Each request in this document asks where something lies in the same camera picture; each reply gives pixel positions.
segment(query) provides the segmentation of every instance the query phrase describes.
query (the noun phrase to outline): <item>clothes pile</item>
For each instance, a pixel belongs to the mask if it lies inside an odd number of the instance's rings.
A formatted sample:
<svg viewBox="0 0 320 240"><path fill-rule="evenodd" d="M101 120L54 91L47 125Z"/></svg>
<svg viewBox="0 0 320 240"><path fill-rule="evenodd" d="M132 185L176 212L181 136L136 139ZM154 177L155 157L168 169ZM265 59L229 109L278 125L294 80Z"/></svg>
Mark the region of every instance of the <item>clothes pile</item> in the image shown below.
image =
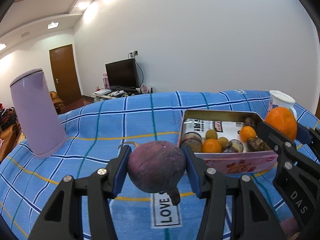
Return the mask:
<svg viewBox="0 0 320 240"><path fill-rule="evenodd" d="M16 111L13 107L0 109L0 127L3 131L17 122Z"/></svg>

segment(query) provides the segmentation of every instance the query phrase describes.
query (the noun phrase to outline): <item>television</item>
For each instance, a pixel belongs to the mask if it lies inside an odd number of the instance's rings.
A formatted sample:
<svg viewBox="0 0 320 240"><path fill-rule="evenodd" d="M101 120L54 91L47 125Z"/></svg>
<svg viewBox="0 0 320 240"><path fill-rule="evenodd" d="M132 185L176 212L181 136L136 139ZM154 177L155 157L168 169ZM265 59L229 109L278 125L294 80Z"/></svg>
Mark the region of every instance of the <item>television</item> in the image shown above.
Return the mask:
<svg viewBox="0 0 320 240"><path fill-rule="evenodd" d="M106 64L106 70L111 87L138 88L138 75L134 58Z"/></svg>

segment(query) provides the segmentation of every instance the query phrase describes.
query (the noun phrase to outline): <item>blue plaid blanket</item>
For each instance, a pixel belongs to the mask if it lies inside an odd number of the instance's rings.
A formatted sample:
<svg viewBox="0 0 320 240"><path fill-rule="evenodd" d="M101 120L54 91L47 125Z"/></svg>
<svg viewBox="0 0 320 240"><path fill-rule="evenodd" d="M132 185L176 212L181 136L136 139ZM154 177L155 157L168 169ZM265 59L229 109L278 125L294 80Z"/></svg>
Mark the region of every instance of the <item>blue plaid blanket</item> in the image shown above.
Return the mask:
<svg viewBox="0 0 320 240"><path fill-rule="evenodd" d="M117 147L126 140L145 143L167 140L177 143L183 111L217 109L257 112L266 116L269 93L232 90L220 93L172 92L106 100L84 106L59 116L68 140L53 156L34 157L27 141L17 147L0 165L0 213L20 240L26 240L41 209L61 179L89 176L105 167L119 154ZM316 127L319 121L296 104L298 121ZM299 150L318 160L306 146ZM275 169L251 174L279 220L291 216L282 197L272 186ZM127 176L121 194L109 202L115 229L120 240L177 239L194 240L198 233L205 200L191 192L188 177L178 184L181 203L159 208L167 196L138 190ZM91 239L87 199L83 198L84 238ZM224 239L230 236L231 199L227 199Z"/></svg>

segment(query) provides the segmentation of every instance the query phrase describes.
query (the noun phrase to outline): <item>leather armchair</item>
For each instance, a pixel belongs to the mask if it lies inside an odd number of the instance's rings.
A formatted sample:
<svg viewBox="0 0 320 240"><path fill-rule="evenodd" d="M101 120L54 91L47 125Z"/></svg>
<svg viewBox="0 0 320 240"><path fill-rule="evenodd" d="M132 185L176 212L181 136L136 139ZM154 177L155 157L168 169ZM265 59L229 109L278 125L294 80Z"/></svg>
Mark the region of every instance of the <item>leather armchair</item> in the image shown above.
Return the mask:
<svg viewBox="0 0 320 240"><path fill-rule="evenodd" d="M17 139L17 125L13 124L0 133L0 138L4 140L0 150L0 163L12 151L14 143Z"/></svg>
<svg viewBox="0 0 320 240"><path fill-rule="evenodd" d="M56 92L50 91L49 93L50 93L50 97L52 99L54 108L57 111L57 114L61 114L63 108L65 107L65 105L63 104L63 101L60 98L58 98L58 95Z"/></svg>

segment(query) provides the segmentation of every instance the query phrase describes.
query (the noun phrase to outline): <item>recessed light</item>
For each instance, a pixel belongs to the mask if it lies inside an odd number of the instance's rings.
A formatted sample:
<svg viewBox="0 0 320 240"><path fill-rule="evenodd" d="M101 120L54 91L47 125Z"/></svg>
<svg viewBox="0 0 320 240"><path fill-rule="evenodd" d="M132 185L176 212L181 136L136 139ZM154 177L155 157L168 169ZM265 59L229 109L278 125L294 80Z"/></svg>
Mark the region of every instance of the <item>recessed light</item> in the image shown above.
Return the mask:
<svg viewBox="0 0 320 240"><path fill-rule="evenodd" d="M48 25L48 30L49 30L49 29L56 28L56 27L58 27L58 25L59 25L59 23L50 23L50 24Z"/></svg>
<svg viewBox="0 0 320 240"><path fill-rule="evenodd" d="M81 2L77 5L77 7L79 7L81 10L87 9L88 6L89 6L89 3L87 2Z"/></svg>
<svg viewBox="0 0 320 240"><path fill-rule="evenodd" d="M3 50L4 48L6 48L7 46L5 44L0 44L0 50Z"/></svg>

